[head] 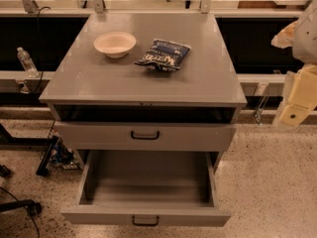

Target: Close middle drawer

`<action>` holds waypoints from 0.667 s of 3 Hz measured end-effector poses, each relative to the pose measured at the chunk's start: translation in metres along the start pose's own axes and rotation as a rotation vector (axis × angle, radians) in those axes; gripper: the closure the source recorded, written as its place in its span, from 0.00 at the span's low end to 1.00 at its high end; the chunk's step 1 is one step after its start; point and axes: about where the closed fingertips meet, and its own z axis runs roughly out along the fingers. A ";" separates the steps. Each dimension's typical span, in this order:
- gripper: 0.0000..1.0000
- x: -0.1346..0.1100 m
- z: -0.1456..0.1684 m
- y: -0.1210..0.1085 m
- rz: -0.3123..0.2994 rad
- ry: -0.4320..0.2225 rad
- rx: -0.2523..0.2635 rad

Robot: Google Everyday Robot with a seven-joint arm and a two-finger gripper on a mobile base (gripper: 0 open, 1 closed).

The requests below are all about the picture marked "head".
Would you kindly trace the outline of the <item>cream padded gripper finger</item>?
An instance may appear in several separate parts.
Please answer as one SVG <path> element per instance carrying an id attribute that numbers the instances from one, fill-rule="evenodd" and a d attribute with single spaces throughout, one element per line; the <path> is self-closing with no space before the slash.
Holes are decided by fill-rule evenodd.
<path id="1" fill-rule="evenodd" d="M 285 49 L 291 47 L 293 44 L 294 30 L 297 22 L 294 21 L 283 28 L 277 35 L 271 40 L 271 44 L 274 47 Z"/>

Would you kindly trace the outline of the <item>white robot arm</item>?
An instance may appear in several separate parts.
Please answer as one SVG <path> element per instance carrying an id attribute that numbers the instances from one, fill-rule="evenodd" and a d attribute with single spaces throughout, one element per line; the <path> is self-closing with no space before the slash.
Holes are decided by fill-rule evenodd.
<path id="1" fill-rule="evenodd" d="M 291 48 L 292 55 L 304 63 L 298 72 L 286 73 L 283 99 L 273 120 L 276 126 L 298 126 L 317 107 L 317 0 L 275 35 L 271 44 Z"/>

